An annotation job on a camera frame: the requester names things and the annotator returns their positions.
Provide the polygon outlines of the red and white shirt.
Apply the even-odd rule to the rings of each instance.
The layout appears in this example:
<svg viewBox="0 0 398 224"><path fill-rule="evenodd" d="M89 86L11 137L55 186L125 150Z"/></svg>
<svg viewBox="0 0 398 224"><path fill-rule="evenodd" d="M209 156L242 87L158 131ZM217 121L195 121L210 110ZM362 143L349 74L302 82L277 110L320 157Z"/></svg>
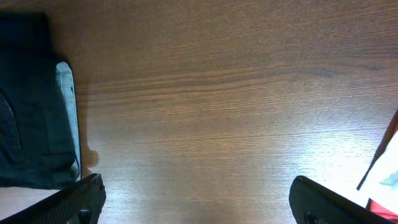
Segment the red and white shirt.
<svg viewBox="0 0 398 224"><path fill-rule="evenodd" d="M397 223L397 114L392 117L357 190L367 198L367 210Z"/></svg>

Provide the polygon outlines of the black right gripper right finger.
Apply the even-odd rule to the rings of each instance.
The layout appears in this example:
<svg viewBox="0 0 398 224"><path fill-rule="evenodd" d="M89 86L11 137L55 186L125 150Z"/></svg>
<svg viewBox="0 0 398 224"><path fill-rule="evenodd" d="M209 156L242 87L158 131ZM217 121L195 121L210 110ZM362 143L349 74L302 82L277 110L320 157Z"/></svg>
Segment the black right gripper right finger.
<svg viewBox="0 0 398 224"><path fill-rule="evenodd" d="M290 186L289 205L298 224L393 224L303 175Z"/></svg>

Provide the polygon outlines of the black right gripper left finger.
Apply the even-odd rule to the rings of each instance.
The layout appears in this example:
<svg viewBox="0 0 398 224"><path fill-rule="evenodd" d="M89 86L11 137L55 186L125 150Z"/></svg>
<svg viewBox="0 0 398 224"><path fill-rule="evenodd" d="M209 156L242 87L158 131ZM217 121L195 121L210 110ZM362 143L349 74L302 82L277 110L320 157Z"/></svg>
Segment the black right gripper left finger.
<svg viewBox="0 0 398 224"><path fill-rule="evenodd" d="M105 201L101 174L91 174L1 220L1 224L97 224Z"/></svg>

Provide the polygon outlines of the black shorts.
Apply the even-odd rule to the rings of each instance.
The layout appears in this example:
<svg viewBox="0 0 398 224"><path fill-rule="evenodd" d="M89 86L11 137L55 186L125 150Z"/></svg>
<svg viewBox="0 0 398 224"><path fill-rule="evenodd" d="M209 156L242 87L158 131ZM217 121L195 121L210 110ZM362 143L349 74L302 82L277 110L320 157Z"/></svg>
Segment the black shorts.
<svg viewBox="0 0 398 224"><path fill-rule="evenodd" d="M64 189L75 147L43 13L1 13L1 187Z"/></svg>

